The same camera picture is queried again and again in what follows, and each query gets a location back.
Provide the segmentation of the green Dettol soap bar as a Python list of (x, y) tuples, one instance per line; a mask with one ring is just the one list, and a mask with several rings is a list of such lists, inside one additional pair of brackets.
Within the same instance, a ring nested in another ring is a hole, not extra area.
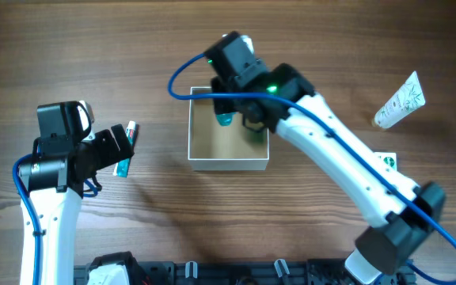
[(394, 152), (375, 152), (378, 158), (384, 161), (389, 167), (397, 170), (397, 154)]

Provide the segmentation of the teal toothpaste tube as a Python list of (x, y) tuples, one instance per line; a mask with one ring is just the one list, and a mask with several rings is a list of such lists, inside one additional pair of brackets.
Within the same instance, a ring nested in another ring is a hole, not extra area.
[(126, 158), (116, 163), (116, 166), (112, 173), (115, 177), (126, 178), (128, 175), (132, 151), (134, 150), (135, 145), (136, 132), (137, 123), (133, 120), (130, 120), (126, 128), (126, 137), (128, 142), (128, 149), (124, 153), (126, 155)]

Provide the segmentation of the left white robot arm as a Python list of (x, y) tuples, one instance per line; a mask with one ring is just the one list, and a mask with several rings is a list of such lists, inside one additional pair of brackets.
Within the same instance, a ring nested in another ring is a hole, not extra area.
[(92, 133), (39, 137), (17, 160), (13, 181), (21, 197), (24, 244), (22, 284), (72, 284), (74, 240), (84, 197), (102, 187), (97, 171), (130, 159), (136, 124)]

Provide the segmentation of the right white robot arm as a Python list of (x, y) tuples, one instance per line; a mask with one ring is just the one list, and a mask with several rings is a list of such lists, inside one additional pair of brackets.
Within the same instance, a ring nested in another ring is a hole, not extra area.
[(432, 234), (446, 199), (432, 182), (419, 186), (386, 165), (338, 120), (295, 68), (263, 63), (214, 64), (211, 85), (224, 108), (287, 140), (311, 158), (361, 211), (367, 229), (355, 240), (347, 271), (363, 284), (392, 275)]

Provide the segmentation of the blue mouthwash bottle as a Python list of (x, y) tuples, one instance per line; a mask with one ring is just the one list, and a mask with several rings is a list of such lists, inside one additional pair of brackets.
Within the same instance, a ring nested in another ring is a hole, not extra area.
[(234, 115), (234, 112), (218, 114), (216, 116), (216, 120), (218, 121), (220, 126), (227, 127), (230, 126), (233, 122)]

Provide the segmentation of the white lotion tube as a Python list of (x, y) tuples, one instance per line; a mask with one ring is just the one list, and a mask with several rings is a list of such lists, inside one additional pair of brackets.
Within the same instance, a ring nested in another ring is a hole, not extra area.
[(388, 129), (425, 104), (418, 74), (413, 71), (398, 91), (376, 112), (372, 125)]

